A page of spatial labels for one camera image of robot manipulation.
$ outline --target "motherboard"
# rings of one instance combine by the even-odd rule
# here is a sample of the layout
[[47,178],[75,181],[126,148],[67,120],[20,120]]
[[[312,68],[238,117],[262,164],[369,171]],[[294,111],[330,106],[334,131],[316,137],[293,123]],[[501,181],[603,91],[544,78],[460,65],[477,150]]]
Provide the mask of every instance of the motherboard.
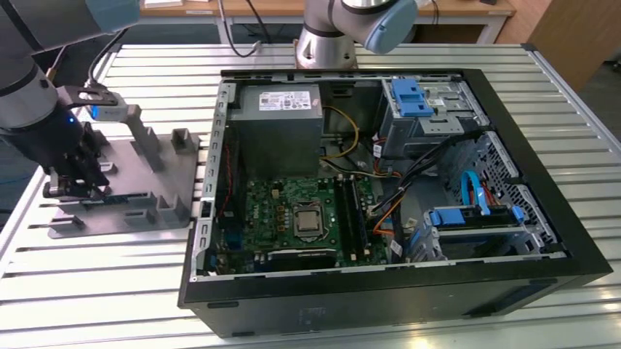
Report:
[[226,234],[231,271],[386,264],[365,213],[373,204],[366,177],[250,181],[243,230]]

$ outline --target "floor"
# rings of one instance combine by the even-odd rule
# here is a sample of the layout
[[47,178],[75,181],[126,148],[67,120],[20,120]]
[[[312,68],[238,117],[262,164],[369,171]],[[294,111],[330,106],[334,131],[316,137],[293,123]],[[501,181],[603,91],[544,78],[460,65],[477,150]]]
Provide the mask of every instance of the floor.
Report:
[[[269,25],[275,43],[290,43],[300,36],[300,25]],[[235,25],[233,36],[239,43],[254,43],[261,39],[255,25]],[[58,86],[82,85],[91,61],[110,40],[110,36],[91,39],[70,47],[62,69],[55,79]],[[123,44],[219,44],[218,32],[213,25],[142,25],[134,27]],[[55,59],[55,52],[36,57],[38,63],[47,68]],[[604,64],[580,97],[621,139],[621,73],[612,71],[612,65]],[[27,160],[7,144],[0,143],[0,228],[10,218],[7,212],[15,207],[36,164]]]

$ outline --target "wooden table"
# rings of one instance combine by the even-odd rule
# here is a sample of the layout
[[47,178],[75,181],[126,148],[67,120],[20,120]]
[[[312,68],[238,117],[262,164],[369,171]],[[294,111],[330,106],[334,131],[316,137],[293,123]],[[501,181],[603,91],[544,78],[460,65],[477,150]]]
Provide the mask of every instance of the wooden table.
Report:
[[[478,0],[437,0],[440,24],[485,25],[478,44],[493,44],[507,18],[516,9],[509,0],[499,0],[497,5],[482,4]],[[265,23],[302,23],[304,0],[254,0],[254,6]],[[229,24],[257,23],[246,0],[225,0]],[[215,24],[222,43],[226,42],[225,24],[219,19],[218,2],[186,1],[183,6],[141,10],[142,24]],[[434,7],[429,4],[420,9],[417,24],[432,24]]]

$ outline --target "ram slot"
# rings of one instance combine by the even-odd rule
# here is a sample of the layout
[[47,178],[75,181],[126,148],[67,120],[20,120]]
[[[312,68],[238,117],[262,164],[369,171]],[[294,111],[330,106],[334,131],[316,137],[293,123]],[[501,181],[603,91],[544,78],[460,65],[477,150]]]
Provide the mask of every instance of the ram slot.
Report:
[[350,230],[353,237],[353,245],[357,251],[358,260],[365,256],[365,247],[368,240],[368,231],[364,224],[364,216],[361,211],[361,198],[357,192],[357,180],[346,179],[344,181],[345,192],[346,192],[346,203],[348,203],[348,217],[350,219]]
[[366,248],[369,247],[368,226],[365,225],[365,216],[361,206],[361,195],[358,194],[357,180],[352,178],[348,183],[349,195],[352,197],[353,206],[350,207],[352,220],[354,221],[354,234],[358,236],[357,251],[362,255],[368,254]]
[[350,216],[348,214],[348,200],[345,190],[345,180],[342,177],[334,180],[334,198],[337,205],[337,218],[340,220],[340,236],[342,255],[349,260],[357,260],[357,253],[353,247],[353,231],[350,227]]

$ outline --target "cpu socket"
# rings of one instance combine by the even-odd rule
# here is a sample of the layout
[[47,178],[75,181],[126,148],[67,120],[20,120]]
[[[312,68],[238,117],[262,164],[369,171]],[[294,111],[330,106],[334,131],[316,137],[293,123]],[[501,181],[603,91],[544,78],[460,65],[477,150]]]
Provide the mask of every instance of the cpu socket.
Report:
[[318,238],[324,235],[324,217],[320,202],[297,202],[293,205],[293,234],[304,239]]

